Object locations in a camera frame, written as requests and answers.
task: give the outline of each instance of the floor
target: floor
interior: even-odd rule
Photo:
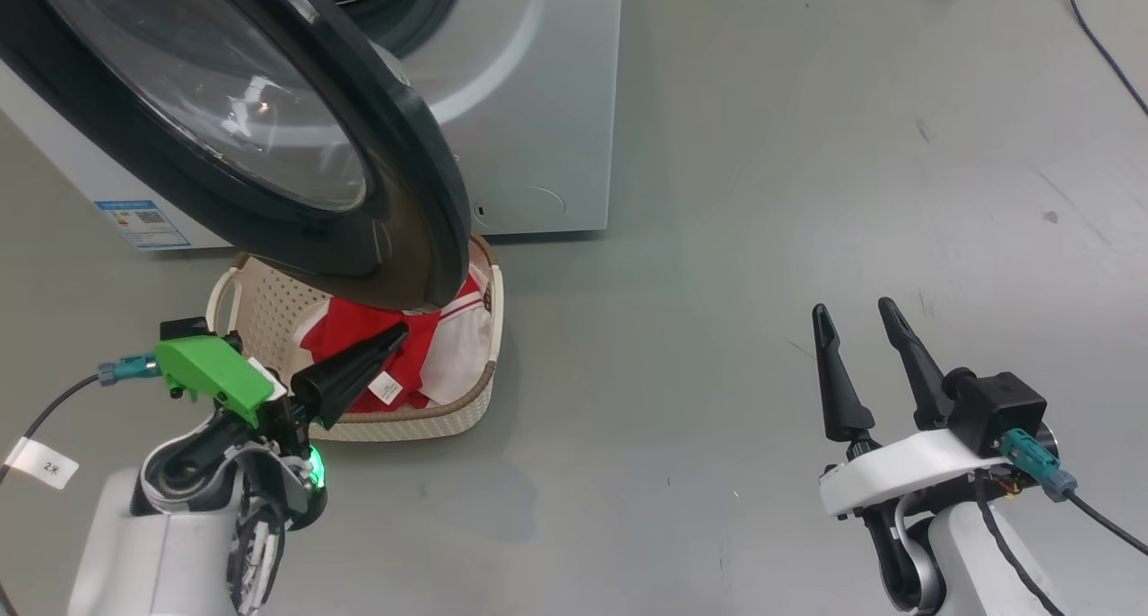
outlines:
[[[1148,89],[1143,0],[1079,0]],[[943,367],[1049,399],[1080,493],[1133,531],[1148,405],[1148,120],[1066,0],[625,0],[611,228],[502,240],[506,342],[459,437],[328,445],[269,616],[892,614],[866,531],[822,514],[809,310],[875,437],[913,431],[877,317]],[[0,442],[197,314],[228,256],[134,252],[7,122]],[[9,477],[0,578],[60,614],[103,477],[202,408],[155,382],[78,396]],[[1002,510],[1075,614],[1139,614],[1148,567],[1044,494]]]

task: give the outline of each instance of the teal connector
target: teal connector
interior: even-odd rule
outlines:
[[[155,354],[126,356],[114,364],[100,366],[100,384],[108,387],[121,380],[155,379],[161,374],[163,372],[160,372],[160,364],[155,362]]]
[[[1065,491],[1075,491],[1076,477],[1061,469],[1061,460],[1053,457],[1035,437],[1024,429],[1009,429],[1001,436],[1001,454],[1021,470],[1029,473],[1053,501],[1066,500]]]

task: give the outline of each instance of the laundry basket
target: laundry basket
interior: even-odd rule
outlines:
[[[406,442],[458,435],[474,427],[490,405],[498,349],[502,343],[503,281],[498,262],[490,244],[480,236],[471,239],[471,265],[487,276],[492,317],[490,358],[486,369],[471,391],[453,403],[437,407],[404,407],[395,412],[346,414],[332,429],[311,427],[313,439],[336,442]],[[216,282],[208,298],[209,327],[217,327],[223,314],[226,334],[238,330],[243,340],[243,356],[255,356],[265,367],[279,372],[289,383],[293,371],[292,341],[300,322],[305,321],[315,306],[329,296],[311,289],[302,281],[271,268],[255,257],[241,254],[235,264]],[[230,309],[222,309],[230,298]]]

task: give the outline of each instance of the washing machine door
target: washing machine door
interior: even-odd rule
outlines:
[[[429,310],[464,281],[453,155],[332,0],[0,0],[0,55],[164,198],[307,284]]]

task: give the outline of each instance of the cable label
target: cable label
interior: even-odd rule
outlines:
[[[65,458],[39,442],[29,439],[29,437],[20,438],[11,454],[6,458],[5,466],[31,474],[32,477],[37,477],[57,491],[63,490],[79,468],[79,465],[70,458]]]

